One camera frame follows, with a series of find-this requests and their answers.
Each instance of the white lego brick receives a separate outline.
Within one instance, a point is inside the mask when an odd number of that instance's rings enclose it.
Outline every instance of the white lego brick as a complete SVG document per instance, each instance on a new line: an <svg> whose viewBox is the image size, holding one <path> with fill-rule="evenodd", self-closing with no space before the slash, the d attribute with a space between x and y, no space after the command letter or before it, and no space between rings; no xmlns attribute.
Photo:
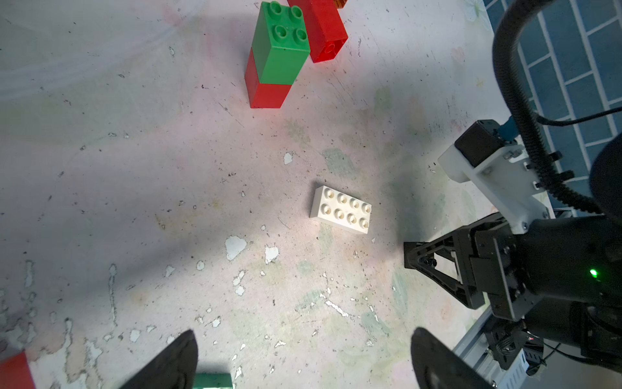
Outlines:
<svg viewBox="0 0 622 389"><path fill-rule="evenodd" d="M353 233L367 233L371 205L325 185L315 189L311 219Z"/></svg>

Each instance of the red lego brick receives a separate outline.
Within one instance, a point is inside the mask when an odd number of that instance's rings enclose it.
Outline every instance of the red lego brick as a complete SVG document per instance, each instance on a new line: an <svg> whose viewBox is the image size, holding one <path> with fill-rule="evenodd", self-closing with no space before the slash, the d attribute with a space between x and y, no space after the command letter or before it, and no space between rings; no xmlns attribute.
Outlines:
<svg viewBox="0 0 622 389"><path fill-rule="evenodd" d="M244 80L246 81L248 101L251 104L251 108L280 108L289 90L292 88L291 85L260 83L252 49L251 54L248 56Z"/></svg>
<svg viewBox="0 0 622 389"><path fill-rule="evenodd" d="M0 389L35 389L25 353L0 362Z"/></svg>
<svg viewBox="0 0 622 389"><path fill-rule="evenodd" d="M289 5L302 9L311 60L322 62L335 58L348 40L348 33L333 0L289 0Z"/></svg>

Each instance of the blue tiled wall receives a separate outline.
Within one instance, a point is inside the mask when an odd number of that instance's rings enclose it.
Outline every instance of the blue tiled wall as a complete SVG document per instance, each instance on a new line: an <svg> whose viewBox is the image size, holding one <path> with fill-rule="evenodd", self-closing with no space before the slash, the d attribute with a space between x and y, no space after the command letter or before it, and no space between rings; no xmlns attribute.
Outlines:
<svg viewBox="0 0 622 389"><path fill-rule="evenodd" d="M484 0L495 30L512 1ZM621 1L557 0L527 25L519 40L519 76L540 115L567 120L622 106ZM558 170L575 172L568 186L591 195L590 168L622 131L622 113L542 130L547 148L564 155ZM551 203L565 207L553 198Z"/></svg>

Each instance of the white table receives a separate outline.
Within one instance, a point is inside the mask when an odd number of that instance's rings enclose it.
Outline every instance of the white table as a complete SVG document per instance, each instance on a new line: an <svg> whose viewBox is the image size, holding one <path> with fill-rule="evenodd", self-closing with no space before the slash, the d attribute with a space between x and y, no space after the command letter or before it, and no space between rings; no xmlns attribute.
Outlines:
<svg viewBox="0 0 622 389"><path fill-rule="evenodd" d="M435 165L509 116L472 2L351 0L280 110L248 105L257 3L1 4L0 359L112 388L190 328L238 388L412 387L412 331L453 347L479 315L402 253L491 212ZM323 184L373 205L369 235L309 220Z"/></svg>

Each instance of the green lego brick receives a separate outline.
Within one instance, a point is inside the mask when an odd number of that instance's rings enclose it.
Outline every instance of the green lego brick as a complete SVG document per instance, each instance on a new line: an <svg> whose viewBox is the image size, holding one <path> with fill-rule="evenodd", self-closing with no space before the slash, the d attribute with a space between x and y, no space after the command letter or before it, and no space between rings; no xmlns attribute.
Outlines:
<svg viewBox="0 0 622 389"><path fill-rule="evenodd" d="M311 53L300 7L262 2L253 37L259 82L293 85Z"/></svg>
<svg viewBox="0 0 622 389"><path fill-rule="evenodd" d="M230 374L205 374L195 375L192 389L232 389L233 382Z"/></svg>

